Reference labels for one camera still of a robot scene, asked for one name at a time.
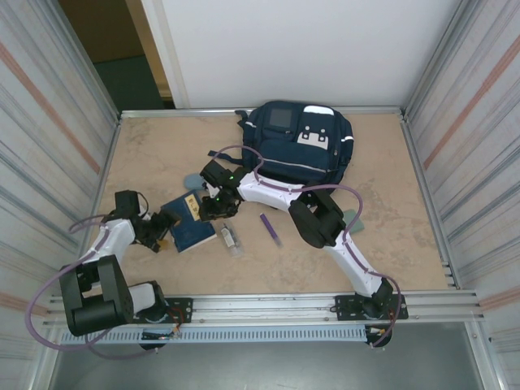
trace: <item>wooden tabletop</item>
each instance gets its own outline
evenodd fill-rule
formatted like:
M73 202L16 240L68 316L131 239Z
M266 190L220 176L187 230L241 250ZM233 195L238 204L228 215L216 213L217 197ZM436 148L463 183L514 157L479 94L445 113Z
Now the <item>wooden tabletop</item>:
M359 191L365 202L365 230L353 235L354 242L377 271L393 276L402 289L447 288L397 117L348 119L355 144L342 183ZM112 210L114 192L124 189L142 192L152 211L186 193L184 177L200 172L209 161L208 150L241 143L236 121L234 116L125 119L99 211ZM240 151L230 154L238 157ZM335 191L332 197L343 210L358 207L347 192ZM282 249L269 236L261 213L278 233ZM352 291L334 260L307 245L284 212L246 202L232 222L244 246L241 258L231 258L220 238L184 253L174 245L158 254L132 245L122 265L128 285L157 280L166 294Z

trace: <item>purple marker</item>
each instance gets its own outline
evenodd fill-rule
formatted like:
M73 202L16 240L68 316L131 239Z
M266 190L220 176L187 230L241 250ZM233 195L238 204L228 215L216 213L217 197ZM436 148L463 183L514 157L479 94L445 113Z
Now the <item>purple marker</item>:
M273 240L275 241L275 243L278 245L279 248L281 248L283 246L282 241L276 234L275 229L273 229L273 227L269 223L269 220L267 219L267 217L262 213L262 214L260 214L260 219L262 220L263 224L266 225L266 229L269 232L269 234L271 234L271 237L273 237Z

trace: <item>blue book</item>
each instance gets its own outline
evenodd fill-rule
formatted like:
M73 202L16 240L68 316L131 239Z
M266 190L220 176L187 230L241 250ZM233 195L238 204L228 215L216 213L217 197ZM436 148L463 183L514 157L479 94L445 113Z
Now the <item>blue book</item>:
M210 222L201 221L198 215L200 205L201 199L197 191L193 190L161 207L177 213L181 218L180 223L170 228L173 242L179 252L195 248L217 236Z

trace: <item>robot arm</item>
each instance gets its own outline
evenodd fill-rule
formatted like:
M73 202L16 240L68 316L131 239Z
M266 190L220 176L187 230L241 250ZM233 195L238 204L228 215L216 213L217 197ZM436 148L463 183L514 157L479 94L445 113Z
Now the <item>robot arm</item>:
M286 192L260 184L253 172L237 168L234 172L209 162L201 172L209 197L202 198L202 220L229 218L236 214L242 202L259 202L289 213L301 238L315 248L325 249L349 277L356 292L353 311L371 319L380 318L392 299L392 285L385 279L365 272L344 245L346 224L343 211L326 190ZM302 184L286 184L260 176L263 182L275 187L301 189ZM346 241L357 260L373 270L349 234Z
M103 219L104 226L87 251L93 251L94 256L59 279L67 325L74 336L131 323L139 312L160 318L166 310L157 282L129 288L120 263L126 248L133 243L158 252L158 241L179 218L164 211L151 216L141 212L135 191L116 193L115 205L115 210ZM102 243L106 229L109 234ZM101 287L102 293L85 296L92 287Z

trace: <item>backpack pocket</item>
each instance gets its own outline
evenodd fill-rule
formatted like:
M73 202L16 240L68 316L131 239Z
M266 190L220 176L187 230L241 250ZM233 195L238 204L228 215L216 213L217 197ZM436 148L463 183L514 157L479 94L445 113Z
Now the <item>backpack pocket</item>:
M328 173L329 153L322 148L281 140L260 145L264 165L260 173L290 177L295 183L321 182Z
M299 114L297 105L287 102L272 102L266 108L264 115L263 138L292 141L296 135Z

